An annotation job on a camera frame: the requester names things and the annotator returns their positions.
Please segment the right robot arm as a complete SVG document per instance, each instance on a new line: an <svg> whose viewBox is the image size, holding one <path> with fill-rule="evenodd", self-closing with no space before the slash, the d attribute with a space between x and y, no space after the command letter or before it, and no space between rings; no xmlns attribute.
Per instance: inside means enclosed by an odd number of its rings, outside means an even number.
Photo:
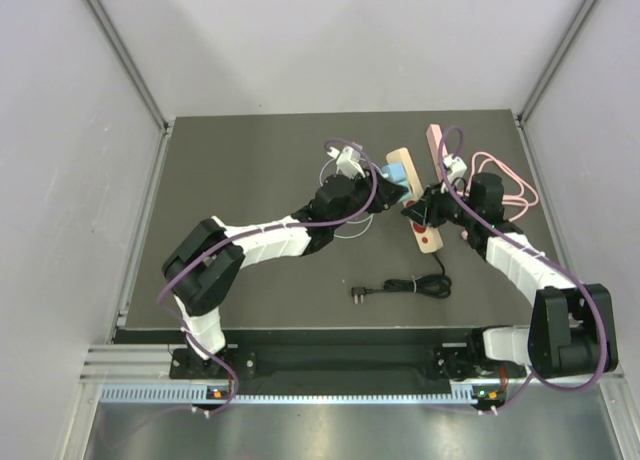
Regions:
<svg viewBox="0 0 640 460"><path fill-rule="evenodd" d="M505 219L503 194L498 175L479 173L460 198L439 183L402 211L422 227L462 227L469 246L532 306L527 327L474 330L466 352L469 368L487 376L503 362L512 362L543 379L615 370L618 352L609 291L601 284L577 283L536 250L522 230Z"/></svg>

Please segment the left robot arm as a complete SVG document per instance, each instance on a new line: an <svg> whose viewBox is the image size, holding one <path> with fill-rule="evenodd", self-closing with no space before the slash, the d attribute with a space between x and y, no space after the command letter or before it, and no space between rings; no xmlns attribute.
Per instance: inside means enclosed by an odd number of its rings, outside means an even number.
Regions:
<svg viewBox="0 0 640 460"><path fill-rule="evenodd" d="M328 176L306 205L274 222L232 227L215 216L199 222L162 266L194 367L209 377L226 367L219 307L241 269L314 254L351 218L384 212L409 193L407 182L366 169L352 178Z"/></svg>

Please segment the pink power strip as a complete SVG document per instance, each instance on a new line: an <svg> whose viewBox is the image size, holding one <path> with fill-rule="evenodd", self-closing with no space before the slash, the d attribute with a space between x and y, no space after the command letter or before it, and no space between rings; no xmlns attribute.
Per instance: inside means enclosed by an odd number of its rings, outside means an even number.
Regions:
<svg viewBox="0 0 640 460"><path fill-rule="evenodd" d="M436 171L437 180L441 181L442 172L439 166L439 147L443 137L442 129L438 124L430 124L425 132L425 136Z"/></svg>

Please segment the blue charger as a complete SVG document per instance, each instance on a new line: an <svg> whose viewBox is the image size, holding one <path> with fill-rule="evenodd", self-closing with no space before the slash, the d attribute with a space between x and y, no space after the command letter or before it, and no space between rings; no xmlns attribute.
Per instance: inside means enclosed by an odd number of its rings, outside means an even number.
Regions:
<svg viewBox="0 0 640 460"><path fill-rule="evenodd" d="M409 183L407 180L407 173L404 168L404 165L401 162L395 162L395 163L389 163L387 164L387 166L390 173L390 179L388 181L408 189Z"/></svg>

